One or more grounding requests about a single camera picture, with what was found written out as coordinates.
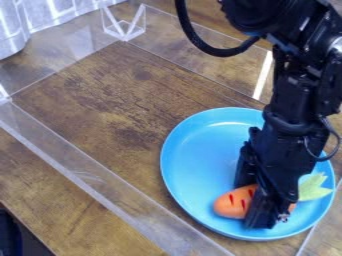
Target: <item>clear acrylic enclosure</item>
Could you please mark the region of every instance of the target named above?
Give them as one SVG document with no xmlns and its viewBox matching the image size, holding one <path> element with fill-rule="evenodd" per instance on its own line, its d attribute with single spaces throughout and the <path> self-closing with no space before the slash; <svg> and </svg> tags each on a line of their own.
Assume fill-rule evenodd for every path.
<svg viewBox="0 0 342 256">
<path fill-rule="evenodd" d="M 244 37 L 224 29 L 216 1 L 187 2 L 200 36 L 235 47 Z M 271 48 L 258 44 L 215 58 L 188 42 L 171 0 L 99 6 L 32 34 L 24 50 L 0 61 L 1 128 L 170 255 L 338 255 L 330 241 L 341 233 L 341 185 L 311 230 L 258 243 L 200 226 L 160 177 L 160 148 L 186 117 L 224 106 L 262 109 L 269 102 Z M 341 116 L 331 120 L 342 131 Z M 333 165 L 339 180 L 341 160 Z M 322 240 L 322 232 L 335 236 Z"/>
</svg>

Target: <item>toy carrot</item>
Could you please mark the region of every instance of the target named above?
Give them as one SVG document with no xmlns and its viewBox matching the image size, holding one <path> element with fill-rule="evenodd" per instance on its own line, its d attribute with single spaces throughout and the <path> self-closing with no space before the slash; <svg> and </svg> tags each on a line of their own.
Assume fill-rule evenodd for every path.
<svg viewBox="0 0 342 256">
<path fill-rule="evenodd" d="M 331 193 L 331 189 L 322 188 L 321 185 L 326 180 L 323 173 L 313 175 L 299 186 L 299 200 L 307 201 L 318 199 Z M 243 219 L 252 200 L 258 185 L 252 184 L 236 188 L 231 192 L 223 194 L 214 203 L 214 211 L 218 215 L 234 219 Z M 290 205 L 289 212 L 295 208 L 295 204 Z"/>
</svg>

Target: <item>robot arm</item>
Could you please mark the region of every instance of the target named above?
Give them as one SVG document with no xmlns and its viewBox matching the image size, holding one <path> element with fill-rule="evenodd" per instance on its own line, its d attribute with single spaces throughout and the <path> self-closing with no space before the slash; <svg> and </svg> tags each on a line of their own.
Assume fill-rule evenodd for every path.
<svg viewBox="0 0 342 256">
<path fill-rule="evenodd" d="M 202 49 L 191 25 L 182 20 L 184 0 L 175 2 L 183 10 L 178 12 L 182 27 Z M 232 26 L 251 36 L 247 46 L 259 38 L 274 45 L 274 94 L 263 110 L 265 126 L 262 130 L 250 128 L 235 176 L 236 187 L 259 185 L 246 227 L 273 228 L 279 220 L 287 221 L 289 205 L 298 200 L 299 177 L 311 173 L 318 161 L 333 157 L 341 143 L 326 117 L 339 112 L 342 102 L 342 18 L 323 0 L 220 3 Z M 211 53 L 224 57 L 223 51 L 214 49 Z M 330 134 L 337 137 L 337 147 L 329 156 L 319 157 Z"/>
</svg>

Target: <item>wooden table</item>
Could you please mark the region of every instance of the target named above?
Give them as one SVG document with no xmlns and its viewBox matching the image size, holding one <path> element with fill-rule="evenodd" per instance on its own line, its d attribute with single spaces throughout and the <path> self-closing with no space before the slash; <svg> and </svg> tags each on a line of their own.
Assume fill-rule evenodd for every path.
<svg viewBox="0 0 342 256">
<path fill-rule="evenodd" d="M 154 5 L 167 8 L 162 1 Z M 212 18 L 210 12 L 203 16 L 210 7 L 208 2 L 195 7 L 195 19 L 223 30 L 222 17 Z M 27 63 L 32 49 L 28 46 L 3 64 L 45 72 Z M 59 54 L 45 57 L 57 59 Z M 261 102 L 120 42 L 21 90 L 13 101 L 236 255 L 295 255 L 307 232 L 265 243 L 215 234 L 179 208 L 159 174 L 164 138 L 186 117 L 227 106 L 262 109 Z M 56 255 L 166 254 L 16 139 L 4 131 L 0 136 L 0 202 Z M 334 164 L 341 166 L 341 161 L 339 154 Z M 330 244 L 331 248 L 339 248 L 338 243 Z M 338 249 L 334 253 L 330 255 L 341 255 Z"/>
</svg>

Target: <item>orange carrot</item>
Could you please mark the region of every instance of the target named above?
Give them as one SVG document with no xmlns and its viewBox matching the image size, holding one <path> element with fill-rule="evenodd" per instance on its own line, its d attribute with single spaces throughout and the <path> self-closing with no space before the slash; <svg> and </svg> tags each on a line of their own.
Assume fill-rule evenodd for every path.
<svg viewBox="0 0 342 256">
<path fill-rule="evenodd" d="M 236 188 L 231 192 L 223 194 L 214 203 L 214 211 L 218 215 L 234 219 L 243 219 L 246 217 L 252 196 L 258 185 L 252 184 Z M 290 205 L 289 212 L 295 208 L 295 204 Z"/>
</svg>

